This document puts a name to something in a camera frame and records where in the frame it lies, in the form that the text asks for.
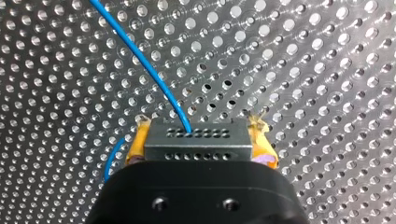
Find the screw hole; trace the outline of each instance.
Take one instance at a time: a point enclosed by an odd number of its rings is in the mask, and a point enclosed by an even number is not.
[[[152,209],[156,210],[157,212],[161,212],[168,207],[168,202],[165,198],[156,198],[152,202]]]
[[[223,208],[229,212],[237,211],[239,207],[239,202],[234,199],[226,199],[223,201]]]

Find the perforated metal block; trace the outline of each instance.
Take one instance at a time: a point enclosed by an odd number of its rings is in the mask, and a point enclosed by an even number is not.
[[[104,0],[191,121],[266,111],[312,223],[395,223],[395,2]],[[135,117],[175,118],[88,1],[0,0],[0,221],[83,223]]]
[[[148,161],[250,161],[253,146],[246,119],[193,123],[192,133],[181,122],[154,119],[145,143]]]

